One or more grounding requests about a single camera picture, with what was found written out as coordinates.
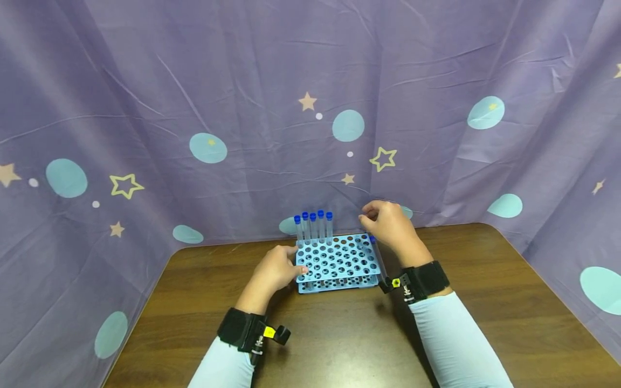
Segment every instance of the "light blue circle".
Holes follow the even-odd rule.
[[[190,139],[190,151],[203,163],[219,163],[229,153],[227,145],[210,133],[197,133]]]
[[[584,295],[603,311],[621,315],[621,276],[603,267],[588,267],[580,274]]]
[[[197,230],[192,229],[187,225],[177,225],[173,229],[173,237],[177,241],[181,241],[186,244],[198,244],[202,243],[203,236]]]
[[[487,208],[491,214],[504,219],[511,219],[522,212],[523,204],[520,197],[515,194],[503,194]]]
[[[407,217],[407,219],[408,219],[408,220],[411,220],[411,219],[412,219],[412,216],[414,215],[414,212],[412,211],[412,209],[410,209],[410,208],[409,208],[409,207],[407,207],[407,206],[403,206],[403,205],[401,205],[401,211],[403,212],[403,214],[405,214],[405,215],[406,215],[406,217]]]
[[[69,159],[52,160],[45,168],[45,177],[52,190],[63,198],[81,196],[88,187],[82,167]]]
[[[504,102],[488,96],[477,102],[468,115],[468,125],[474,129],[488,129],[498,124],[504,116]]]
[[[278,228],[286,235],[297,234],[296,221],[293,219],[293,217],[289,217],[288,219],[280,221]]]
[[[332,123],[332,134],[341,142],[353,142],[365,131],[365,120],[353,109],[347,109],[337,115]]]
[[[95,337],[95,355],[106,359],[119,350],[127,334],[127,317],[122,311],[110,314]]]

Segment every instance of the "left hand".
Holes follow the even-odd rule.
[[[296,277],[308,273],[305,266],[295,266],[291,258],[296,246],[277,245],[265,254],[243,290],[235,308],[247,313],[264,315],[271,297]]]

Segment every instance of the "yellow label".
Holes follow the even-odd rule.
[[[265,338],[274,338],[274,334],[276,334],[276,330],[274,330],[273,328],[267,326],[265,328],[265,331],[263,332],[263,336]]]

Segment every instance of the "hand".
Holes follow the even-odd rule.
[[[265,254],[244,288],[235,308],[247,313],[264,315],[274,293],[286,287],[297,276],[308,272],[305,266],[295,266],[291,258],[296,246],[277,245]]]
[[[397,254],[403,268],[418,267],[433,261],[399,204],[371,201],[362,211],[364,214],[358,216],[362,226]]]

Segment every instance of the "light blue sleeve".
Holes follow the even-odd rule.
[[[254,372],[248,353],[216,337],[188,388],[250,388]]]
[[[496,352],[457,294],[410,304],[410,311],[440,387],[513,387]]]

